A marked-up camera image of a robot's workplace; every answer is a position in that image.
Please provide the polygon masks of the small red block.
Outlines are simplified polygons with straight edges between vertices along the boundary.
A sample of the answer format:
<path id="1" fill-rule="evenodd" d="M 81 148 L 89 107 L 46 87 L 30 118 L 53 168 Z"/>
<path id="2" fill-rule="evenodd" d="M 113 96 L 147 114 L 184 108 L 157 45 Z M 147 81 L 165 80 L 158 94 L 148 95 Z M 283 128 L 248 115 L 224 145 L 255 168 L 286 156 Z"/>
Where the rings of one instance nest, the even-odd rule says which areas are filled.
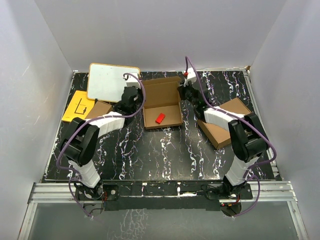
<path id="1" fill-rule="evenodd" d="M 161 124 L 163 122 L 163 120 L 165 119 L 166 115 L 164 113 L 160 113 L 158 115 L 158 117 L 156 118 L 155 122 L 157 124 Z"/>

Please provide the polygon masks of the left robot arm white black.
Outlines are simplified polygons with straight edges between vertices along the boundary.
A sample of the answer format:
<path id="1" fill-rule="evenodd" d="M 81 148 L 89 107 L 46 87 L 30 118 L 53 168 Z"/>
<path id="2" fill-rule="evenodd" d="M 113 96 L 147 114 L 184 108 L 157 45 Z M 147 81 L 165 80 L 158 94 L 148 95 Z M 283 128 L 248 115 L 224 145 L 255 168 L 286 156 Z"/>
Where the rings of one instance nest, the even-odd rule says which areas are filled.
<path id="1" fill-rule="evenodd" d="M 113 110 L 96 120 L 74 118 L 60 142 L 62 156 L 76 171 L 80 179 L 74 182 L 76 189 L 92 200 L 103 195 L 103 182 L 93 162 L 97 141 L 100 137 L 127 127 L 144 103 L 143 91 L 136 86 L 124 88 L 121 100 Z"/>

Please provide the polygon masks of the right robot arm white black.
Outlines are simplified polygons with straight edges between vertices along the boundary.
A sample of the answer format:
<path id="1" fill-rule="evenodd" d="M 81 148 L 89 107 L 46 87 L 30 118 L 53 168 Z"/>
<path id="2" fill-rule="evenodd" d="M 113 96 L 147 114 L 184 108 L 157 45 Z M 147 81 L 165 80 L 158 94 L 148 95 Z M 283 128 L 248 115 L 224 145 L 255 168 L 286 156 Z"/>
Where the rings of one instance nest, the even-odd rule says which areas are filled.
<path id="1" fill-rule="evenodd" d="M 269 148 L 269 140 L 258 116 L 254 113 L 245 115 L 218 106 L 209 106 L 206 94 L 190 83 L 180 83 L 177 90 L 182 100 L 187 100 L 193 105 L 199 121 L 216 125 L 229 132 L 234 153 L 231 167 L 223 177 L 221 185 L 206 187 L 204 191 L 230 199 L 235 198 L 246 185 L 251 166 Z"/>

